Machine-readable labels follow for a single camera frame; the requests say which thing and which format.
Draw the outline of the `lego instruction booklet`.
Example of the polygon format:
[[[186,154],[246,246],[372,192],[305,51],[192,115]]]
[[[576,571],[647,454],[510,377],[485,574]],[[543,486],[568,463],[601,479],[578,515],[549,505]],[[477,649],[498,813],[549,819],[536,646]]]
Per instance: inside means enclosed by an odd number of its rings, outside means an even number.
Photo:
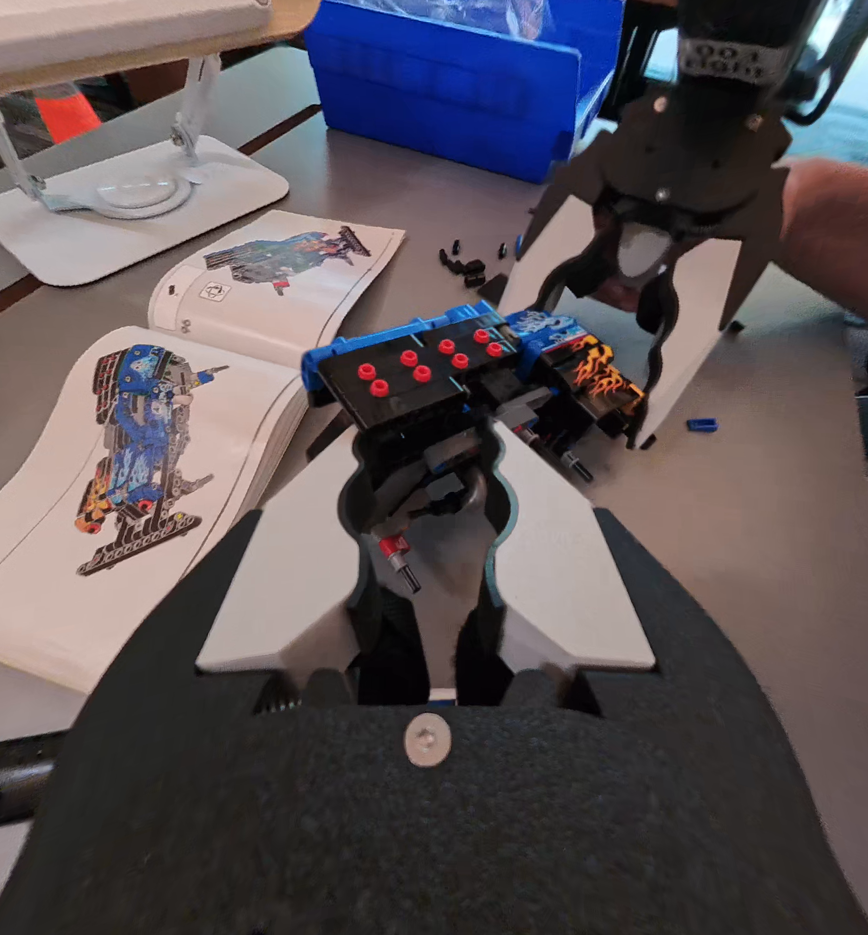
[[[0,663],[92,691],[257,506],[308,408],[303,355],[405,237],[270,211],[173,268],[146,326],[77,358],[0,492]]]

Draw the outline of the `orange traffic cone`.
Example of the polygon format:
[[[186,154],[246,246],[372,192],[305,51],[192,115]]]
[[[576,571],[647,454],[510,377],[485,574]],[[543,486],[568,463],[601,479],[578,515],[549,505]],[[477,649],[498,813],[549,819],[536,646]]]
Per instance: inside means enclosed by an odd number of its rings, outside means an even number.
[[[92,104],[73,81],[35,88],[32,97],[55,145],[102,126]]]

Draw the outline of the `person's right forearm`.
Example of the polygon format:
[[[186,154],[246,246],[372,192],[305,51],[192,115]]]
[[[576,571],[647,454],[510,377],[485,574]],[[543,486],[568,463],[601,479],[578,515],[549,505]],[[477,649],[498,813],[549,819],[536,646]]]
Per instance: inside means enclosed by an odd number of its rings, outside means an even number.
[[[776,263],[868,321],[868,167],[786,158]]]

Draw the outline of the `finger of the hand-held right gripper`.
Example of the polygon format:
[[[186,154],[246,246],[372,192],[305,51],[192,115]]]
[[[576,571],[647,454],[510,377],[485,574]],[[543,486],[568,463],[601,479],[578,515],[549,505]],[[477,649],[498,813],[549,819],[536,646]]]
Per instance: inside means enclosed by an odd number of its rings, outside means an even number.
[[[595,236],[595,208],[580,197],[541,197],[521,241],[498,304],[499,314],[527,309],[554,312],[565,291],[563,284],[550,287],[545,281],[560,266],[575,257]]]
[[[628,449],[640,448],[657,432],[717,343],[741,247],[740,240],[705,240],[662,275],[663,318],[648,354],[644,397],[629,427]]]

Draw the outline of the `white stand with instruction board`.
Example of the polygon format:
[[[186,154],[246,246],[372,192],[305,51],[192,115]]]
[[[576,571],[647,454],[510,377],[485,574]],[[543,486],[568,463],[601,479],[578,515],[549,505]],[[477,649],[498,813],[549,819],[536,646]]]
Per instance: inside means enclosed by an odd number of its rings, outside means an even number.
[[[128,68],[188,62],[168,142],[46,180],[29,171],[0,109],[0,245],[43,284],[98,281],[289,191],[283,176],[203,134],[220,54],[284,40],[319,2],[0,2],[0,98]]]

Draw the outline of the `blue plastic bin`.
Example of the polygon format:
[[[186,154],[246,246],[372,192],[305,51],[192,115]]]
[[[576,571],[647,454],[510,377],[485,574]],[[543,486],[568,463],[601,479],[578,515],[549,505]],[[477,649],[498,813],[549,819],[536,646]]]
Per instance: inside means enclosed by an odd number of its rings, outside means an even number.
[[[305,31],[327,127],[541,183],[589,138],[625,3],[549,2],[541,38],[322,2]]]

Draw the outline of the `lego truck model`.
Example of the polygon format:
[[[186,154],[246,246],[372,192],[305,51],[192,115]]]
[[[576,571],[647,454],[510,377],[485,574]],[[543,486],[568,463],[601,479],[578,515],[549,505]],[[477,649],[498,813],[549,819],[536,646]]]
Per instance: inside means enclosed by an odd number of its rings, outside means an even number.
[[[485,503],[491,522],[515,518],[509,468],[496,468],[508,430],[538,457],[585,483],[576,446],[597,427],[628,436],[647,393],[615,366],[610,345],[568,315],[488,303],[306,352],[310,403],[337,403],[362,438],[379,505],[364,527],[412,595],[406,531],[426,515]]]

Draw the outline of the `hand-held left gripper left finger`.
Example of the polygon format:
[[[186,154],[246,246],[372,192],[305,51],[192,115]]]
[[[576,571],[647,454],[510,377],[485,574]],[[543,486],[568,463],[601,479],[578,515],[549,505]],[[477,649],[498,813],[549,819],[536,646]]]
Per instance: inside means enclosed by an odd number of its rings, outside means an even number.
[[[360,579],[360,520],[347,496],[362,468],[344,431],[261,510],[196,658],[204,673],[273,671],[302,690],[346,673],[359,648],[347,609]]]

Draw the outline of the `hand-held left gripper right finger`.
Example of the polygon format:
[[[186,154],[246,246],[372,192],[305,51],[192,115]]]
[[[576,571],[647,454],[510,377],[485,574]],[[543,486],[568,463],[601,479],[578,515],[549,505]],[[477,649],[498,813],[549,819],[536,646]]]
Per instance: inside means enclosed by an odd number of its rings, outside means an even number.
[[[512,675],[539,671],[565,687],[582,672],[657,669],[591,501],[509,427],[491,420],[481,452],[485,517],[478,630]]]

